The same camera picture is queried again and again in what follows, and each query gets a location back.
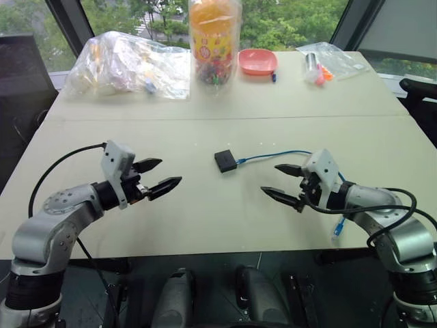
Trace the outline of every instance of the pink plastic dish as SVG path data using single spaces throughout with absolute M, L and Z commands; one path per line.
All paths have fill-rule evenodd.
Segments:
M 243 73 L 248 75 L 270 75 L 278 67 L 276 55 L 266 49 L 246 49 L 238 56 Z

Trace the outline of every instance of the table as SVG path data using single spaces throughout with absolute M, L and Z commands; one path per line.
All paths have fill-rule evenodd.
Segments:
M 275 150 L 325 147 L 346 178 L 363 185 L 406 188 L 417 196 L 419 208 L 434 216 L 437 213 L 437 154 L 414 120 L 406 115 L 47 121 L 0 197 L 0 226 L 5 232 L 0 258 L 12 255 L 11 237 L 27 217 L 27 200 L 43 169 L 73 148 L 108 138 L 128 144 L 138 159 L 155 156 L 164 160 L 143 175 L 145 185 L 167 176 L 181 175 L 183 180 L 158 200 L 142 201 L 123 211 L 111 210 L 89 226 L 81 238 L 96 257 L 333 247 L 330 234 L 338 217 L 321 215 L 309 208 L 298 214 L 259 190 L 260 186 L 273 186 L 296 195 L 300 181 L 273 167 L 302 163 L 303 156 L 285 155 L 247 163 L 222 175 L 213 153 L 227 148 L 240 158 Z M 38 147 L 49 142 L 49 148 Z M 47 178 L 36 206 L 39 208 L 55 190 L 103 180 L 101 155 L 101 151 L 93 150 L 67 160 Z M 365 239 L 365 233 L 349 223 L 339 246 L 361 247 Z M 75 248 L 73 257 L 82 256 Z
M 359 53 L 351 53 L 367 63 Z M 277 82 L 238 71 L 222 97 L 205 95 L 192 83 L 191 99 L 168 101 L 147 94 L 107 96 L 90 102 L 61 92 L 47 120 L 204 120 L 321 116 L 408 115 L 373 69 L 358 77 L 333 80 L 320 88 L 303 82 L 303 54 L 278 52 Z
M 296 195 L 300 181 L 273 167 L 300 164 L 304 156 L 246 163 L 221 174 L 214 153 L 225 149 L 242 158 L 327 148 L 347 179 L 405 188 L 420 209 L 437 216 L 437 151 L 375 72 L 314 89 L 301 81 L 300 53 L 278 57 L 277 84 L 238 75 L 230 94 L 214 101 L 196 86 L 182 102 L 150 101 L 143 94 L 68 100 L 61 93 L 0 197 L 0 259 L 11 258 L 12 236 L 27 218 L 31 190 L 45 169 L 73 149 L 108 139 L 128 144 L 137 159 L 164 160 L 143 175 L 144 185 L 168 176 L 183 180 L 158 200 L 113 209 L 89 226 L 81 238 L 95 257 L 365 246 L 358 226 L 347 223 L 333 245 L 337 216 L 310 208 L 298 214 L 259 189 Z M 35 209 L 57 190 L 102 181 L 101 155 L 93 150 L 60 165 L 42 185 Z M 72 257 L 83 257 L 78 247 Z

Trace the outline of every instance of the blue connector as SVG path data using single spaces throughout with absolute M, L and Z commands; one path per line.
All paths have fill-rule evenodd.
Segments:
M 344 217 L 341 217 L 339 223 L 337 223 L 337 225 L 335 226 L 333 236 L 331 237 L 333 241 L 336 241 L 340 237 L 341 231 L 343 230 L 344 227 L 345 220 L 346 219 Z

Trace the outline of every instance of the green foliage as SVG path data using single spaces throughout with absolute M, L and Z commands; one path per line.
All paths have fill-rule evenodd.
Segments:
M 76 61 L 44 0 L 15 0 L 14 5 L 0 5 L 0 31 L 33 33 L 49 72 L 69 70 Z
M 242 0 L 242 48 L 293 49 L 327 41 L 347 0 Z
M 188 25 L 176 20 L 168 20 L 166 24 L 164 24 L 163 20 L 155 20 L 154 22 L 150 22 L 150 27 L 153 31 L 164 33 L 167 40 L 170 40 L 175 34 L 188 33 Z
M 116 0 L 114 4 L 104 0 L 82 0 L 81 3 L 96 35 L 107 31 L 136 34 L 135 27 L 141 24 L 138 17 L 132 17 L 123 0 Z
M 294 50 L 303 44 L 329 41 L 348 0 L 241 0 L 243 5 L 240 47 L 275 51 Z M 164 33 L 171 46 L 189 48 L 174 35 L 188 33 L 188 0 L 81 0 L 96 35 L 106 31 L 136 34 L 146 24 L 154 33 Z M 159 14 L 162 20 L 154 20 Z M 185 15 L 184 22 L 172 20 Z M 14 0 L 0 5 L 0 33 L 33 32 L 49 72 L 69 70 L 74 57 L 44 0 Z M 369 59 L 378 72 L 416 74 L 437 78 L 437 66 L 398 59 Z
M 162 44 L 165 44 L 166 46 L 178 46 L 180 48 L 185 48 L 185 49 L 189 49 L 190 48 L 190 44 L 184 41 L 165 41 L 162 42 Z
M 417 61 L 400 60 L 393 58 L 367 58 L 373 68 L 379 73 L 404 76 L 405 74 L 427 77 L 437 80 L 437 65 L 420 63 Z

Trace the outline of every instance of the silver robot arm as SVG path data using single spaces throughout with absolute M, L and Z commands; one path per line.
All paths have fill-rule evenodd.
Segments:
M 140 173 L 160 159 L 133 163 L 126 146 L 108 141 L 102 158 L 107 181 L 84 184 L 50 196 L 42 210 L 26 220 L 12 240 L 10 282 L 0 304 L 0 327 L 65 327 L 57 318 L 64 272 L 78 235 L 105 210 L 147 197 L 154 200 L 172 190 L 181 177 L 168 178 L 152 188 L 140 184 Z
M 280 171 L 303 177 L 299 198 L 282 190 L 262 187 L 274 200 L 302 212 L 306 205 L 325 213 L 370 206 L 400 206 L 401 200 L 388 189 L 337 183 L 339 169 L 328 150 L 312 154 L 304 165 L 278 165 Z M 345 217 L 370 236 L 389 227 L 407 213 L 385 208 L 350 213 Z M 393 285 L 399 321 L 405 327 L 435 327 L 437 323 L 437 255 L 431 233 L 414 217 L 375 237 L 375 250 Z

